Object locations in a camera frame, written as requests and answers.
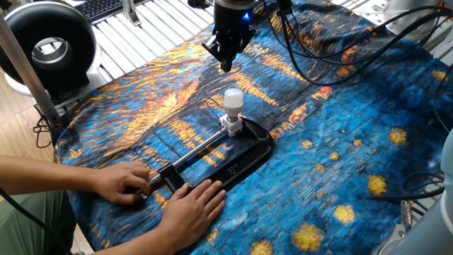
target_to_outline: tablecloth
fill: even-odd
[[[314,86],[295,72],[264,13],[257,8],[257,34],[229,73],[201,46],[211,26],[90,93],[54,126],[55,161],[92,168],[141,161],[155,171],[218,131],[223,93],[238,88],[244,92],[242,115],[270,131],[275,150],[228,192],[223,213],[181,253],[370,254],[400,219],[398,206],[366,197],[398,195],[409,173],[439,171],[446,132],[434,118],[432,100],[447,66],[417,47],[377,69],[414,46],[404,40],[348,83],[356,85]],[[322,55],[374,27],[327,1],[295,1],[294,14],[303,41]],[[282,35],[280,19],[275,14],[271,19]],[[334,59],[363,57],[392,37],[375,33]],[[301,49],[294,44],[294,50]],[[319,81],[359,67],[297,61]],[[450,87],[447,81],[437,102],[448,125]],[[241,150],[234,139],[224,138],[181,174],[194,185]],[[155,228],[171,192],[162,186],[133,207],[91,193],[69,195],[83,233],[99,250]]]

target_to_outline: keyboard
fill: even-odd
[[[88,0],[75,7],[88,22],[93,22],[122,10],[122,2],[121,0]]]

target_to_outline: white light bulb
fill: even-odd
[[[224,106],[238,108],[243,105],[243,92],[240,89],[227,89],[225,91]]]
[[[238,114],[242,111],[243,92],[240,89],[227,89],[224,96],[224,109],[228,117],[237,120]]]

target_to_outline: wooden floor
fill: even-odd
[[[40,115],[33,107],[33,99],[13,91],[5,82],[4,72],[0,69],[0,154],[51,162],[54,153],[52,145],[44,149],[36,147],[37,135],[33,132],[33,127],[39,119]],[[49,142],[49,133],[41,133],[40,146]],[[74,233],[71,250],[93,253],[79,226]]]

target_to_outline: forearm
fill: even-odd
[[[124,244],[97,251],[93,255],[171,255],[178,250],[175,250],[170,239],[169,234],[157,227]]]
[[[0,188],[9,195],[57,190],[92,192],[92,169],[0,156]]]

